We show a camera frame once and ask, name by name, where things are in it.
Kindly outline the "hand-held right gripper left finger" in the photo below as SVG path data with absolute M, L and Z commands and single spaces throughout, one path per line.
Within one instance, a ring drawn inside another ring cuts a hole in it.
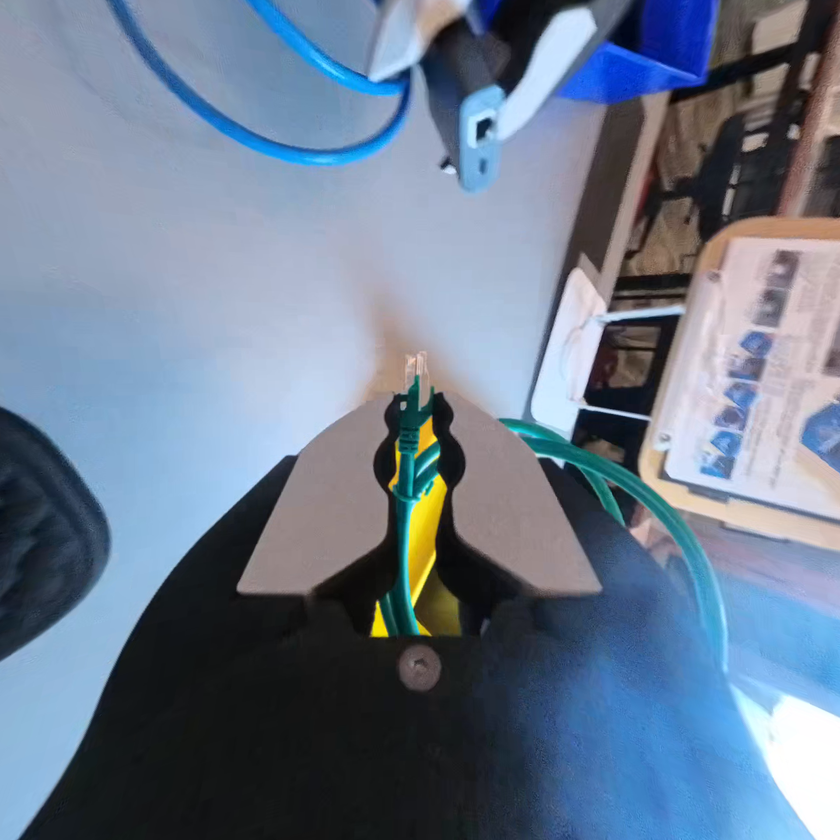
M 357 632 L 398 573 L 398 404 L 384 393 L 332 423 L 295 460 L 237 583 L 242 596 L 337 602 Z

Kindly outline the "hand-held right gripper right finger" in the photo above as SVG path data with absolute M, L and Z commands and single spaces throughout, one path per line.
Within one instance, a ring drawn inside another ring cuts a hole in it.
M 520 596 L 596 596 L 602 583 L 537 456 L 501 421 L 455 392 L 434 397 L 445 495 L 437 575 L 466 634 Z

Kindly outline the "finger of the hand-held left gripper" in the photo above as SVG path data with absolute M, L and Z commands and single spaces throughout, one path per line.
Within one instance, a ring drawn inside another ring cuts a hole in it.
M 498 7 L 496 37 L 507 48 L 506 93 L 497 137 L 506 142 L 535 116 L 597 36 L 591 7 Z
M 471 1 L 381 2 L 366 75 L 392 79 L 417 64 L 443 30 L 467 16 Z

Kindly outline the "black network switch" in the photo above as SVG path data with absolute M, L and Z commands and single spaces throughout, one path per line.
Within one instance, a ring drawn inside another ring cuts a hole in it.
M 511 46 L 497 33 L 476 32 L 460 17 L 435 36 L 421 60 L 444 162 L 465 193 L 481 193 L 498 177 L 507 99 L 499 80 L 510 57 Z

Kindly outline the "blue plastic bin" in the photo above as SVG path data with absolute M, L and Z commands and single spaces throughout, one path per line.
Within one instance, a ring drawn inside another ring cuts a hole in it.
M 597 36 L 581 53 L 558 95 L 615 104 L 690 88 L 707 78 L 718 2 L 478 2 L 487 31 L 498 7 L 591 7 Z

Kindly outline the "yellow plastic bin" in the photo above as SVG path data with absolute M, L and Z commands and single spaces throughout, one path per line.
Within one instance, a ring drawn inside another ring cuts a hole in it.
M 423 636 L 459 636 L 459 601 L 438 574 L 436 539 L 446 497 L 446 485 L 433 469 L 431 480 L 416 501 L 405 531 L 397 540 L 397 578 L 392 600 L 399 611 L 411 598 L 417 631 Z

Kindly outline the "black office chair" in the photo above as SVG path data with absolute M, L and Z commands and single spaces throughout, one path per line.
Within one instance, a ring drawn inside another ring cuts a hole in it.
M 794 123 L 771 141 L 769 131 L 747 129 L 745 115 L 737 113 L 703 150 L 696 173 L 665 189 L 664 201 L 689 201 L 686 221 L 696 219 L 702 244 L 742 219 L 775 215 L 799 137 Z

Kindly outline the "white document stand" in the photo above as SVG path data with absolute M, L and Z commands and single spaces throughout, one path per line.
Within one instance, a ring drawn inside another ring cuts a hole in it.
M 712 387 L 721 378 L 725 324 L 721 274 L 692 278 L 687 300 L 668 306 L 608 311 L 606 301 L 582 269 L 573 269 L 549 331 L 549 340 L 532 390 L 530 416 L 572 439 L 580 416 L 611 417 L 646 424 L 658 452 L 699 446 L 708 430 Z M 661 374 L 654 377 L 651 407 L 600 407 L 585 397 L 595 360 L 611 327 L 672 327 L 668 348 L 660 351 Z

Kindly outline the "instruction sheet on board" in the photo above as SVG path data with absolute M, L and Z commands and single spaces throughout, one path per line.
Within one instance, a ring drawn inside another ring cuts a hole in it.
M 838 220 L 830 218 L 760 217 L 735 223 L 716 235 L 703 248 L 694 276 L 718 269 L 729 241 L 746 238 L 802 238 L 838 242 Z M 735 497 L 725 498 L 703 488 L 686 486 L 665 476 L 666 452 L 649 444 L 648 429 L 638 465 L 641 477 L 674 507 L 717 519 L 734 527 L 777 539 L 808 543 L 821 549 L 838 551 L 838 521 L 829 521 L 799 511 L 772 507 L 762 502 Z

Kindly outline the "dark cloth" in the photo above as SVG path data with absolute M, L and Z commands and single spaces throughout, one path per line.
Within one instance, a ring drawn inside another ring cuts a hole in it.
M 1 409 L 1 659 L 71 612 L 98 583 L 111 533 L 57 445 Z

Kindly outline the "printed instruction sheet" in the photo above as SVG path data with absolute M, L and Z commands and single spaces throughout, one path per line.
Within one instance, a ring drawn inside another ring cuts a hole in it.
M 664 473 L 838 521 L 838 242 L 728 242 L 687 315 Z

